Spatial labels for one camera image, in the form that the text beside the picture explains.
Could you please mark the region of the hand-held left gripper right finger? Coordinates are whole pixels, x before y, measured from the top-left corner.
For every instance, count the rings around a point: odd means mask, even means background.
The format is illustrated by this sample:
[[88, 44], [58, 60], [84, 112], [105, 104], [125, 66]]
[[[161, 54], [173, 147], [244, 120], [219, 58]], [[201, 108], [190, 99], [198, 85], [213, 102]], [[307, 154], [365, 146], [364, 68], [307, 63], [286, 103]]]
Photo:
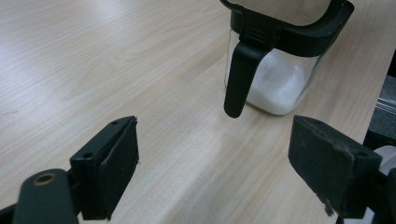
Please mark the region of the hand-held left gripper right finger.
[[370, 175], [379, 169], [381, 156], [320, 120], [296, 116], [288, 157], [330, 214], [364, 216], [364, 188]]

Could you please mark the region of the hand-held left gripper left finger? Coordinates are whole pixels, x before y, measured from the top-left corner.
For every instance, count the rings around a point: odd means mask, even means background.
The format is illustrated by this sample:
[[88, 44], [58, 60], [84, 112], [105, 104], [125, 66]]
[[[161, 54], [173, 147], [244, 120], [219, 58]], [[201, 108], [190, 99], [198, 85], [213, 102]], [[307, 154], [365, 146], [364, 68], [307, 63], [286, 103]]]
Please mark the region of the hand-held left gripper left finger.
[[111, 219], [139, 162], [136, 124], [135, 116], [111, 121], [70, 158], [72, 192], [85, 220]]

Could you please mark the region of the glass jar with black lid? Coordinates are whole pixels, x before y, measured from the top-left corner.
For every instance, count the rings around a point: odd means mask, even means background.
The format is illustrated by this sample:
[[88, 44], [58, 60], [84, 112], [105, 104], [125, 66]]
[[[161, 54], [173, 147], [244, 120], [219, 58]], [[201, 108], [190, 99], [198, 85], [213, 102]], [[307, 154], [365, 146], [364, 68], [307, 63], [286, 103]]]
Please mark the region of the glass jar with black lid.
[[225, 113], [286, 115], [354, 11], [348, 0], [220, 0], [231, 10]]

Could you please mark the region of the aluminium floor rail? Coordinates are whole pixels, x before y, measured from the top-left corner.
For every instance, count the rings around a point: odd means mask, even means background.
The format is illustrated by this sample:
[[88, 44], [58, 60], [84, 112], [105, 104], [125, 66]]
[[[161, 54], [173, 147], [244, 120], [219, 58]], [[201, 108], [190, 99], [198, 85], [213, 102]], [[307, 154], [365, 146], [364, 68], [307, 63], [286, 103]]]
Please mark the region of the aluminium floor rail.
[[396, 96], [389, 96], [389, 95], [379, 96], [376, 103], [376, 107], [379, 110], [385, 111], [393, 116], [396, 116]]

